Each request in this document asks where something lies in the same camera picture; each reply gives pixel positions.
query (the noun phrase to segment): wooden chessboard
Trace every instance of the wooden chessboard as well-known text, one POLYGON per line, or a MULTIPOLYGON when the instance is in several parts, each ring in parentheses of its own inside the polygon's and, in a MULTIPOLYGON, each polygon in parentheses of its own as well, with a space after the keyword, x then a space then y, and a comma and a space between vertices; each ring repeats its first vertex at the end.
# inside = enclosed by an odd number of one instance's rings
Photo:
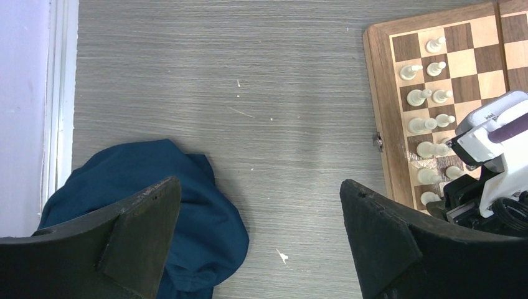
MULTIPOLYGON (((528 1, 486 2, 425 16, 370 26, 364 34, 365 56, 374 103, 376 126, 383 142, 382 162, 387 194, 393 200, 425 210, 420 195, 432 191, 443 195, 450 182, 448 166, 464 169, 463 162, 450 153, 421 158, 416 147, 422 141, 440 143, 455 136, 458 122, 471 111, 510 90, 528 91, 528 1), (438 53, 428 53, 430 39, 445 36, 438 53), (437 77, 425 69, 432 62, 447 63, 437 77), (410 81, 400 78, 406 65, 422 65, 423 71, 410 81), (453 97, 438 104, 428 98, 419 106, 407 103, 414 89, 452 90, 453 97), (456 121, 445 128, 422 134, 407 130, 412 118, 435 118, 445 113, 456 121), (438 172, 444 182, 424 185, 416 179, 420 168, 438 172)), ((479 176, 479 169, 469 173, 479 176)))

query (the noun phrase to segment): white rook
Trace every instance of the white rook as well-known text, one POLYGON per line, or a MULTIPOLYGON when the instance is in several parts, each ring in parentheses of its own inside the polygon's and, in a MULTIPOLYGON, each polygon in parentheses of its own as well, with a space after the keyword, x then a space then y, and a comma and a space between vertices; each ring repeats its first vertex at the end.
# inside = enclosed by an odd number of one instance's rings
POLYGON ((466 174, 462 169, 457 166, 449 166, 446 169, 446 177, 450 179, 458 179, 466 174))
POLYGON ((447 64, 444 61, 433 62, 427 67, 427 75, 431 77, 436 77, 439 74, 441 74, 442 70, 445 69, 446 67, 447 67, 447 64))
POLYGON ((434 145, 429 141, 424 141, 416 147, 416 154, 422 158, 430 158, 432 156, 445 156, 449 153, 449 147, 443 143, 434 145))
POLYGON ((430 97, 433 94, 433 91, 430 89, 424 89, 424 90, 411 90, 409 94, 407 95, 407 103, 411 106, 418 107, 422 105, 425 100, 430 97))
POLYGON ((400 78, 405 81, 412 80, 416 77, 416 74, 423 70, 422 65, 406 65, 400 70, 400 78))
POLYGON ((436 123, 440 128, 445 128, 446 126, 455 122, 456 118, 453 115, 439 114, 436 118, 436 123))
POLYGON ((437 175, 434 171, 429 168, 420 168, 417 173, 418 182, 429 185, 442 183, 442 177, 437 175))
POLYGON ((432 39, 425 44, 425 49, 429 53, 438 53, 442 49, 442 46, 445 44, 446 39, 444 36, 437 39, 432 39))
POLYGON ((453 92, 451 90, 437 90, 433 93, 433 102, 442 104, 451 97, 453 97, 453 92))
POLYGON ((422 193, 422 195, 420 196, 420 201, 422 202, 422 204, 424 206, 427 206, 427 204, 429 202, 433 202, 433 201, 441 201, 441 198, 440 196, 438 196, 438 194, 436 193, 433 193, 431 191, 425 191, 424 193, 422 193))
POLYGON ((436 128, 436 120, 434 118, 413 118, 408 125, 409 132, 413 134, 420 134, 426 130, 434 130, 436 128))

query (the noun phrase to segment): gray floor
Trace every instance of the gray floor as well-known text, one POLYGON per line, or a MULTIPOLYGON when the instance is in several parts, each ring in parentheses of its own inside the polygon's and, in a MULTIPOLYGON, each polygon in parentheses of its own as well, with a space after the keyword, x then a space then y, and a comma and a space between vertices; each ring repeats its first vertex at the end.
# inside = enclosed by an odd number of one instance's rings
POLYGON ((384 192, 361 35, 477 1, 429 2, 81 0, 74 166, 165 137, 206 153, 251 238, 215 298, 360 298, 339 186, 384 192))

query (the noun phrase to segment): cable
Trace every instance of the cable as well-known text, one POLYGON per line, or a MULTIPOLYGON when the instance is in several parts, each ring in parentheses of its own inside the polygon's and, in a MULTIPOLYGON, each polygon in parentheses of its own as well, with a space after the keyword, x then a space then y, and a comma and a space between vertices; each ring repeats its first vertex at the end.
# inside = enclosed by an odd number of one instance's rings
POLYGON ((491 210, 504 225, 519 232, 528 232, 527 205, 501 197, 493 202, 491 210))

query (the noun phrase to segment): blue jacket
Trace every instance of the blue jacket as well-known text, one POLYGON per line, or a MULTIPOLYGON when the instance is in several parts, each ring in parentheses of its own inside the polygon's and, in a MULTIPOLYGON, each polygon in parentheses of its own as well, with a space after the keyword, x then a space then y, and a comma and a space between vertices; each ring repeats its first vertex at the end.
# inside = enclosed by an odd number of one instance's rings
POLYGON ((113 204, 168 176, 180 180, 181 210, 157 298, 210 299, 213 287, 244 261, 248 234, 237 208, 216 188, 207 158, 184 154, 170 140, 95 154, 48 200, 39 229, 113 204))

